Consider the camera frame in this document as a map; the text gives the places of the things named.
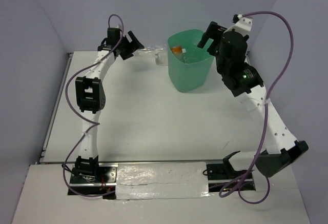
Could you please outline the clear jar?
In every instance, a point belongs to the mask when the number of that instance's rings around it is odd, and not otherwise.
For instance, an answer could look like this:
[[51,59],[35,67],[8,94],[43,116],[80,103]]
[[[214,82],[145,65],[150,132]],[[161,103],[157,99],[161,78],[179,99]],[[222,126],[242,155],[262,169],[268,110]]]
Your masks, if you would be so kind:
[[167,66],[168,65],[167,51],[159,51],[155,53],[155,62],[158,66]]

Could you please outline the orange label plastic bottle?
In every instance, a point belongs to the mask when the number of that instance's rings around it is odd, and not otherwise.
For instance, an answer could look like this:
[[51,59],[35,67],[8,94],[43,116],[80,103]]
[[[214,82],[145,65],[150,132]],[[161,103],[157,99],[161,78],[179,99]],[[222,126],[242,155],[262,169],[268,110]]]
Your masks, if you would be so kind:
[[181,46],[175,46],[171,47],[171,51],[173,54],[182,54],[182,47]]

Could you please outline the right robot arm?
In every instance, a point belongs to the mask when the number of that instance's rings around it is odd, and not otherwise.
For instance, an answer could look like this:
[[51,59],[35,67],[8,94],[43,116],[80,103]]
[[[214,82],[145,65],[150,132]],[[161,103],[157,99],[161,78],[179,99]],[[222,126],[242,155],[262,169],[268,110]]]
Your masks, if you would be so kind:
[[267,89],[260,74],[246,62],[251,27],[252,22],[248,20],[230,28],[210,22],[197,46],[203,48],[208,40],[212,40],[207,52],[216,58],[216,69],[223,83],[244,105],[254,123],[265,131],[255,165],[262,175],[270,178],[296,161],[309,146],[286,127],[266,97]]

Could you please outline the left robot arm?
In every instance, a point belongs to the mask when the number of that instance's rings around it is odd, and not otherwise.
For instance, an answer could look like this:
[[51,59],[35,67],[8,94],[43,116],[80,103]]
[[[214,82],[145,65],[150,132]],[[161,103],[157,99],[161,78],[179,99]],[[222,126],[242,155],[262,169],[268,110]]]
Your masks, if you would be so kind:
[[128,36],[130,39],[123,35],[120,28],[108,28],[107,37],[98,47],[96,60],[87,68],[83,76],[75,79],[76,103],[84,119],[83,138],[72,171],[75,176],[83,177],[88,182],[97,181],[101,175],[97,150],[97,126],[101,110],[106,104],[103,88],[105,75],[118,56],[126,60],[132,57],[135,51],[144,48],[132,31],[128,31]]

